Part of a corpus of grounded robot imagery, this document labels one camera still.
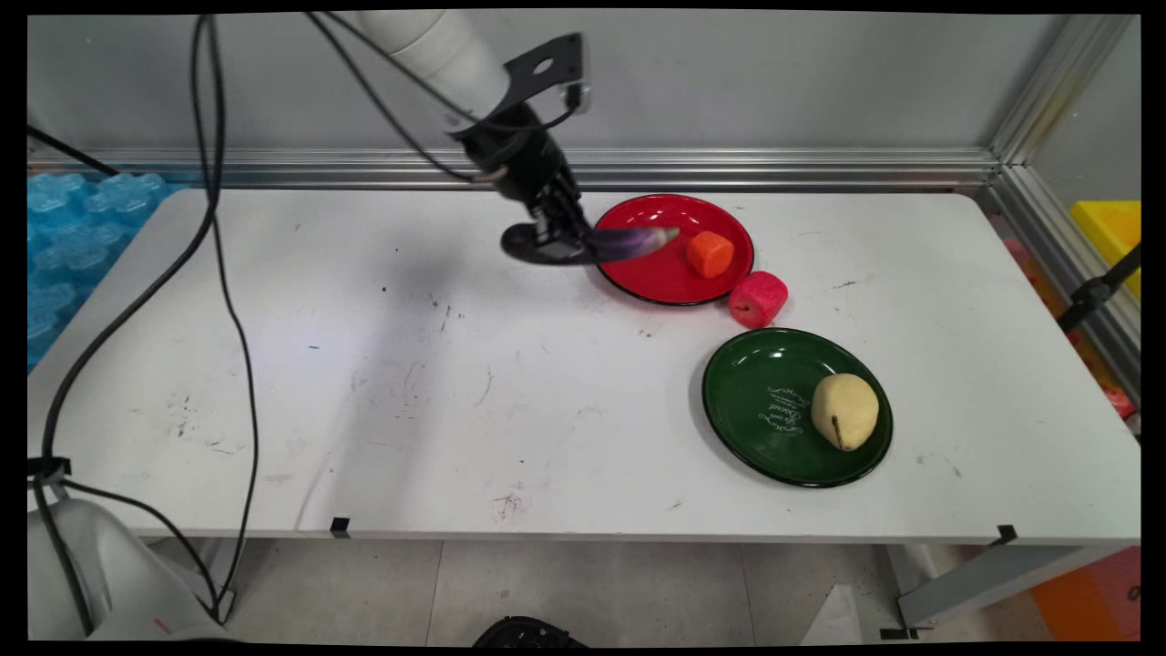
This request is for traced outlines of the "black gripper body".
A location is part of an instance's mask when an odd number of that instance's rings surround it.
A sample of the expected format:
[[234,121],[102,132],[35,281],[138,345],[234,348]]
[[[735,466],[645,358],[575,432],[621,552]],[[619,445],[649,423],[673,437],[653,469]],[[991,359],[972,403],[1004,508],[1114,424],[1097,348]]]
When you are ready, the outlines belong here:
[[552,128],[574,117],[578,104],[545,121],[528,101],[508,101],[480,124],[454,131],[468,158],[491,176],[499,193],[545,217],[580,217],[580,189]]

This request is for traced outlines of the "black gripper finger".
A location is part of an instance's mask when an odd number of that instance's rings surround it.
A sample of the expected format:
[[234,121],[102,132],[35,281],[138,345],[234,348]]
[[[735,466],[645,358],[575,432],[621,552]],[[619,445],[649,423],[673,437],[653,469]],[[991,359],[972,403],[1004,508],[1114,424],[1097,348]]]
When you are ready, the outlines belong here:
[[588,237],[592,227],[586,220],[586,213],[580,207],[578,193],[557,195],[559,237],[562,246],[559,261],[566,264],[591,264],[595,251]]
[[531,207],[531,216],[536,224],[538,254],[567,254],[568,242],[566,231],[568,214],[559,202],[538,202]]

